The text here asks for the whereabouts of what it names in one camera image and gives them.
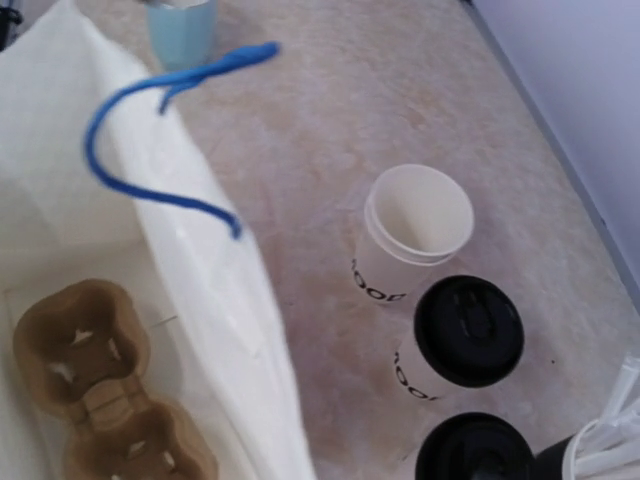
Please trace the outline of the white paper coffee cup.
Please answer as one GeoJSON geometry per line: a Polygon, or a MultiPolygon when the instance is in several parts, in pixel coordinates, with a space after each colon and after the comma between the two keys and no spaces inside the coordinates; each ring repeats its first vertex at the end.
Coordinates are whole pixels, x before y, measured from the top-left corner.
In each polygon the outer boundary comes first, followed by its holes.
{"type": "Polygon", "coordinates": [[[394,354],[393,371],[400,386],[419,400],[435,401],[456,388],[431,367],[410,335],[404,338],[394,354]]]}

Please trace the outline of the blue checkered paper bag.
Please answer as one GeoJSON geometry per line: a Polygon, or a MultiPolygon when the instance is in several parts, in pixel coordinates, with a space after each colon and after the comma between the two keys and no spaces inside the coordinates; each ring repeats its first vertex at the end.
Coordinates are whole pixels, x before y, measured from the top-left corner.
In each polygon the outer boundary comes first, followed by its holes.
{"type": "Polygon", "coordinates": [[[88,279],[133,300],[147,389],[180,404],[216,479],[315,477],[284,322],[255,237],[175,108],[274,44],[151,76],[72,1],[1,55],[1,475],[68,479],[69,427],[31,399],[18,320],[88,279]]]}

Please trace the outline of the brown cardboard cup carrier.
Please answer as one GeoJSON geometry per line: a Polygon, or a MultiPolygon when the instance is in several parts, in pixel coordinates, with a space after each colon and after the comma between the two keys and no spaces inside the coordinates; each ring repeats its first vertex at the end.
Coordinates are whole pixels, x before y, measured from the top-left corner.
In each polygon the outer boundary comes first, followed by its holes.
{"type": "Polygon", "coordinates": [[[13,352],[31,399],[69,427],[66,478],[218,478],[189,413],[145,386],[150,341],[118,284],[83,280],[39,300],[18,320],[13,352]]]}

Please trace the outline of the black coffee cup lid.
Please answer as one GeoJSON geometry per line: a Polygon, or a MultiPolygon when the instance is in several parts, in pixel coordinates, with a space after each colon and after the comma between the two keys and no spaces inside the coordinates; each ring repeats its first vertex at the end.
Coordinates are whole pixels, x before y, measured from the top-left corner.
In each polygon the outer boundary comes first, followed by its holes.
{"type": "Polygon", "coordinates": [[[524,351],[522,319],[495,284],[471,275],[434,283],[413,315],[417,348],[445,380],[484,388],[505,379],[524,351]]]}
{"type": "Polygon", "coordinates": [[[412,479],[526,479],[533,452],[505,420],[482,412],[435,427],[417,452],[412,479]]]}

